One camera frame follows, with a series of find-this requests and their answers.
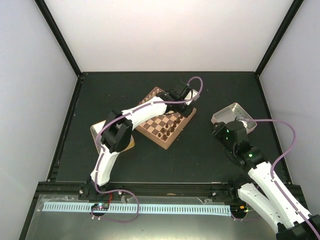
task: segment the black table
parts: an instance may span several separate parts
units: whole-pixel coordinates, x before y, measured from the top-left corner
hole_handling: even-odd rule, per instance
[[[222,145],[211,137],[211,117],[222,108],[239,103],[253,118],[270,118],[259,79],[253,72],[103,72],[85,73],[62,155],[57,182],[85,182],[98,153],[90,126],[106,119],[112,109],[129,109],[155,86],[164,90],[193,76],[204,88],[194,103],[195,116],[169,149],[133,131],[135,147],[119,155],[112,169],[114,183],[226,183],[243,174],[225,156]],[[199,89],[199,82],[191,84]],[[253,146],[273,161],[281,154],[271,123],[259,123],[249,134]],[[280,162],[276,173],[289,181]]]

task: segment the purple hose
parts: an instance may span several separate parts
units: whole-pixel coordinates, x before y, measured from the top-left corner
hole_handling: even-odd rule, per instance
[[[190,82],[194,79],[199,79],[200,80],[200,89],[198,91],[198,94],[195,96],[195,97],[192,97],[190,98],[189,100],[183,100],[183,101],[154,101],[153,103],[149,102],[147,104],[143,104],[141,106],[138,106],[136,109],[134,109],[132,111],[132,113],[135,113],[136,111],[139,111],[140,109],[143,109],[147,106],[150,106],[151,104],[184,104],[184,103],[187,103],[187,102],[190,102],[192,101],[193,99],[195,98],[198,98],[200,96],[200,93],[202,92],[202,89],[204,88],[204,82],[203,80],[201,79],[201,77],[199,76],[194,76],[192,78],[189,79],[189,81],[187,82],[187,84],[189,85]],[[98,161],[97,161],[97,164],[96,164],[96,174],[95,174],[95,181],[94,181],[94,187],[95,187],[95,190],[100,193],[100,194],[110,194],[110,193],[115,193],[115,192],[124,192],[124,193],[128,193],[130,194],[131,196],[133,196],[133,198],[136,200],[136,204],[137,204],[137,210],[136,210],[136,213],[134,215],[134,217],[130,220],[125,220],[125,221],[122,221],[122,220],[115,220],[115,219],[112,219],[112,218],[107,218],[107,217],[100,217],[100,219],[103,219],[103,220],[109,220],[109,221],[112,221],[112,222],[116,222],[116,223],[122,223],[122,224],[127,224],[127,223],[130,223],[132,222],[133,220],[135,220],[137,217],[138,217],[138,214],[139,214],[139,201],[136,197],[136,195],[134,195],[131,191],[128,191],[128,190],[124,190],[124,189],[116,189],[116,190],[110,190],[110,191],[100,191],[99,188],[98,188],[98,184],[97,184],[97,181],[98,181],[98,169],[99,169],[99,166],[100,166],[100,163],[101,163],[101,160],[103,158],[103,156],[105,155],[105,151],[106,151],[106,148],[99,143],[99,137],[101,136],[101,134],[112,124],[116,123],[117,121],[121,120],[121,119],[124,119],[125,117],[131,115],[131,113],[126,113],[124,115],[121,115],[117,118],[115,118],[114,120],[112,120],[111,122],[109,122],[107,125],[105,125],[101,131],[97,134],[97,136],[95,137],[94,139],[94,143],[96,146],[100,146],[101,149],[103,150],[103,153],[100,155]],[[94,216],[93,214],[93,211],[94,209],[91,211],[91,215],[93,218],[95,218],[96,216]]]
[[[292,133],[293,133],[293,140],[292,143],[290,145],[290,147],[283,153],[281,154],[272,164],[271,169],[270,169],[270,175],[271,178],[274,179],[274,169],[277,165],[277,163],[285,156],[287,155],[292,148],[294,147],[296,141],[297,141],[297,133],[296,130],[294,129],[294,127],[286,122],[286,121],[282,121],[282,120],[274,120],[274,119],[246,119],[246,118],[239,118],[239,120],[242,121],[247,121],[247,122],[274,122],[274,123],[281,123],[281,124],[285,124],[287,125],[289,128],[291,128]],[[287,201],[290,203],[290,205],[293,207],[293,209],[303,218],[303,220],[306,222],[306,224],[309,225],[309,227],[311,228],[311,230],[314,232],[315,236],[318,238],[318,240],[320,240],[320,234],[318,233],[318,231],[316,230],[316,228],[311,224],[311,222],[306,218],[306,216],[304,216],[299,209],[297,208],[297,206],[291,201],[291,199],[289,198],[289,196],[285,193],[285,191],[281,188],[281,186],[279,185],[279,183],[274,180],[274,184],[277,186],[277,188],[279,189],[279,191],[283,194],[283,196],[285,197],[285,199],[287,199]]]

